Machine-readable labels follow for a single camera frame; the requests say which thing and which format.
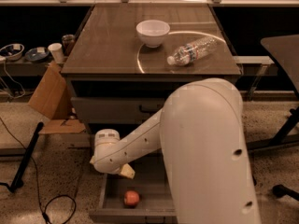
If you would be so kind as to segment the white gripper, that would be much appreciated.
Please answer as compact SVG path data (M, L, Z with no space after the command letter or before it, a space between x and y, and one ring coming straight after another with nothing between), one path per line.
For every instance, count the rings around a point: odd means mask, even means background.
M94 137L94 153L96 155L108 154L119 141L120 135L116 130L100 130L95 134ZM90 164L95 164L94 156L91 157ZM120 169L120 176L133 179L135 177L135 170L128 163L126 163Z

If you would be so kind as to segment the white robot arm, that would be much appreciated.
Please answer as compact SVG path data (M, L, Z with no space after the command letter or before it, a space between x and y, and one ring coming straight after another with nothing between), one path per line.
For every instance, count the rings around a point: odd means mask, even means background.
M242 110L227 80L183 85L126 137L98 132L91 163L100 173L133 177L130 162L160 150L178 224L262 224Z

